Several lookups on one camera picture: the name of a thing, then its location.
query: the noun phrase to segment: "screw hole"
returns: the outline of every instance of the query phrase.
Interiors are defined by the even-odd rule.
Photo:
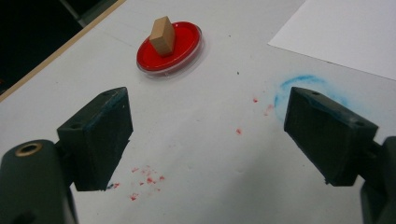
[[[359,126],[364,126],[364,123],[361,122],[361,121],[356,121],[355,123],[356,123],[357,125],[359,125]]]
[[[70,128],[72,128],[72,129],[79,129],[79,128],[81,128],[81,124],[79,124],[79,123],[72,124],[72,125],[70,126]]]
[[[31,143],[18,148],[17,151],[15,152],[15,155],[17,157],[30,156],[37,153],[37,151],[39,151],[42,147],[43,145],[41,145],[40,143]]]
[[[24,212],[18,215],[12,224],[31,224],[35,222],[35,214],[32,211]]]

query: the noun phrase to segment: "white table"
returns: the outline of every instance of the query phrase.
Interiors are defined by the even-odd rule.
[[[0,156],[29,140],[58,141],[56,129],[94,96],[125,86],[134,133],[111,180],[120,185],[72,186],[81,224],[362,223],[362,180],[326,186],[283,132],[288,92],[342,102],[380,127],[382,144],[396,134],[396,82],[268,46],[302,3],[126,1],[0,104]],[[152,79],[136,52],[165,15],[200,26],[205,49],[187,73]]]

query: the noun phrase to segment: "red dish base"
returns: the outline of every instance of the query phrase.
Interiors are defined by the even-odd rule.
[[[189,22],[172,23],[175,29],[175,46],[172,55],[161,57],[149,42],[149,37],[137,51],[137,64],[146,71],[161,71],[177,65],[186,59],[198,46],[201,40],[199,28]]]

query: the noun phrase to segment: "wooden cube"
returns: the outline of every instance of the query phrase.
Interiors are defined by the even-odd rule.
[[[175,45],[175,29],[167,16],[155,20],[149,42],[162,57],[173,53]]]

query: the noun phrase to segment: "red speck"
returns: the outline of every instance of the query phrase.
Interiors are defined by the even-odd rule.
[[[274,109],[273,105],[268,105],[267,108],[264,111],[264,116],[268,116],[269,113]]]
[[[139,196],[139,194],[133,193],[133,194],[130,196],[130,198],[131,198],[132,201],[134,201],[134,200],[137,199],[137,196]]]

